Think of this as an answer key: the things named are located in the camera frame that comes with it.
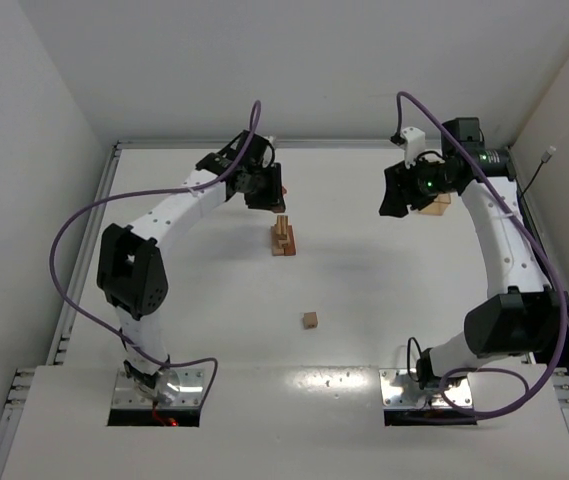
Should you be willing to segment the clear amber plastic box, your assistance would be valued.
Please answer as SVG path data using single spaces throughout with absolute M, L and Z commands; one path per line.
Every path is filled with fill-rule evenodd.
M 452 199 L 449 193 L 439 194 L 430 204 L 418 210 L 422 215 L 442 216 L 451 205 Z

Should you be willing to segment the light long wood block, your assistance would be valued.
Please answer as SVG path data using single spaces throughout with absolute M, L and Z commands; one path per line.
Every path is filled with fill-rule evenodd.
M 270 228 L 271 235 L 271 253 L 273 256 L 284 256 L 285 248 L 280 245 L 280 239 L 276 234 L 276 227 L 272 226 Z

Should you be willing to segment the reddish long wood block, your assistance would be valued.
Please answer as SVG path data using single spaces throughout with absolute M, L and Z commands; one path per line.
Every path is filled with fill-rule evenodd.
M 284 245 L 283 251 L 285 256 L 295 256 L 296 255 L 296 244 L 293 226 L 288 225 L 287 228 L 287 243 Z

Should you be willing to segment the small light wood cube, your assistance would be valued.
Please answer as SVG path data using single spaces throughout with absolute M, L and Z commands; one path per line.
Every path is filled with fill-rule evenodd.
M 315 329 L 318 326 L 318 316 L 316 312 L 306 312 L 302 317 L 302 324 L 305 329 Z

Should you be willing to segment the reddish arch wood block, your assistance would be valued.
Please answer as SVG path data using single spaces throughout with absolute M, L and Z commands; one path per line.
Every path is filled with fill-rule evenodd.
M 271 206 L 271 211 L 275 214 L 284 214 L 286 212 L 285 196 L 287 190 L 284 186 L 280 188 L 279 193 L 275 197 L 275 201 Z

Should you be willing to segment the striped zebrawood block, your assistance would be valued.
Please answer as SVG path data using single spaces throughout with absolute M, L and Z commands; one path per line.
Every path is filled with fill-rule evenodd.
M 278 215 L 276 218 L 275 227 L 280 230 L 282 233 L 286 234 L 287 238 L 287 228 L 289 225 L 288 216 L 287 215 Z

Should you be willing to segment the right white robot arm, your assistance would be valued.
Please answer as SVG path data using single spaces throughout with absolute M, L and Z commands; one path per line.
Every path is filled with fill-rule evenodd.
M 445 373 L 461 377 L 509 356 L 540 353 L 556 340 L 560 297 L 535 254 L 521 211 L 516 174 L 506 149 L 488 149 L 476 117 L 445 122 L 440 151 L 426 147 L 416 127 L 400 128 L 391 141 L 404 151 L 384 171 L 379 213 L 403 218 L 443 194 L 457 194 L 468 210 L 487 276 L 487 298 L 470 310 L 463 330 L 421 352 L 415 381 L 433 388 Z

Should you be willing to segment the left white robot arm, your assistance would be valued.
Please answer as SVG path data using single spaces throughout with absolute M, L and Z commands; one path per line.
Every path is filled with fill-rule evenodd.
M 170 248 L 199 220 L 241 194 L 248 208 L 285 210 L 281 166 L 271 138 L 241 132 L 207 154 L 177 194 L 125 226 L 109 225 L 101 237 L 97 285 L 124 335 L 124 370 L 146 397 L 164 402 L 177 390 L 161 335 L 160 308 L 169 293 Z

